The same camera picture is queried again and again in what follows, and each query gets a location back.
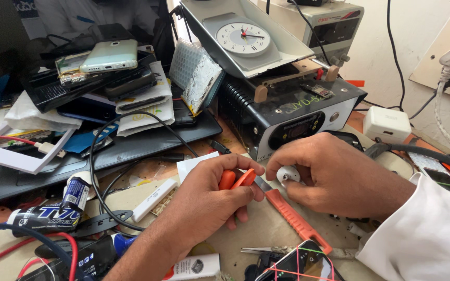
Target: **clock face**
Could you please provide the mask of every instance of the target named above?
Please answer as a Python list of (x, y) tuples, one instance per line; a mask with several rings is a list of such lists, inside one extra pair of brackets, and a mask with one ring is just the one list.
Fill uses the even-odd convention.
[(263, 54), (270, 44), (265, 30), (244, 22), (224, 25), (216, 33), (216, 39), (227, 51), (243, 56)]

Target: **knob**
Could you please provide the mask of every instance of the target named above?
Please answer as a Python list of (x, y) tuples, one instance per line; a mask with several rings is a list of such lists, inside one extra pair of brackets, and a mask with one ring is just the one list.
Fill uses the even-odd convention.
[(339, 65), (340, 64), (340, 60), (338, 60), (335, 56), (332, 56), (330, 59), (329, 59), (329, 62), (332, 64), (332, 65)]
[(340, 60), (342, 60), (344, 62), (348, 62), (348, 61), (350, 61), (350, 57), (347, 54), (342, 54), (340, 57)]

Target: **human hand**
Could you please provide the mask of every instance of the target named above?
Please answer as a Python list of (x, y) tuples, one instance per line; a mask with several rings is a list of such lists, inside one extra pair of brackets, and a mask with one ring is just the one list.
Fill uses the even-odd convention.
[(265, 169), (250, 158), (227, 154), (200, 162), (178, 188), (170, 204), (147, 229), (161, 229), (173, 245), (182, 246), (184, 257), (196, 244), (207, 239), (224, 224), (236, 229), (235, 216), (240, 222), (247, 221), (246, 205), (253, 199), (262, 201), (264, 193), (256, 183), (250, 187), (234, 190), (218, 190), (224, 170), (233, 170), (236, 179), (242, 175), (238, 169), (254, 169), (263, 175)]
[(416, 189), (327, 132), (281, 146), (266, 166), (266, 179), (294, 164), (306, 186), (285, 181), (288, 197), (320, 213), (386, 220)]

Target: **person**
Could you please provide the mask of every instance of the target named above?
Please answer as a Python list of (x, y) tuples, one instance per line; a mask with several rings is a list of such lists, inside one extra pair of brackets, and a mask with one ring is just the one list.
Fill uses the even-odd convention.
[(234, 214), (246, 222), (247, 204), (264, 195), (255, 184), (218, 191), (223, 170), (253, 168), (271, 181), (293, 164), (307, 186), (285, 182), (290, 199), (316, 212), (383, 222), (357, 255), (362, 263), (390, 281), (450, 280), (450, 192), (421, 174), (408, 181), (324, 132), (283, 145), (266, 171), (235, 154), (200, 162), (103, 280), (160, 281), (222, 225), (234, 230)]
[(109, 23), (121, 23), (125, 29), (136, 24), (153, 35), (155, 20), (159, 18), (147, 0), (34, 0), (34, 4), (47, 34), (66, 39), (89, 34), (91, 25)]

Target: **white shirt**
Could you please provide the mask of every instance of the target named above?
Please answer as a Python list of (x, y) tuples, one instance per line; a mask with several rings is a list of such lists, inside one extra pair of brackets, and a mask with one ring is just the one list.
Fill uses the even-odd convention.
[(147, 0), (113, 3), (97, 5), (92, 0), (34, 0), (47, 34), (72, 39), (80, 34), (89, 34), (91, 25), (120, 23), (125, 29), (136, 24), (153, 35), (154, 22), (159, 17)]
[(421, 173), (410, 181), (415, 193), (357, 259), (389, 281), (450, 281), (450, 192)]

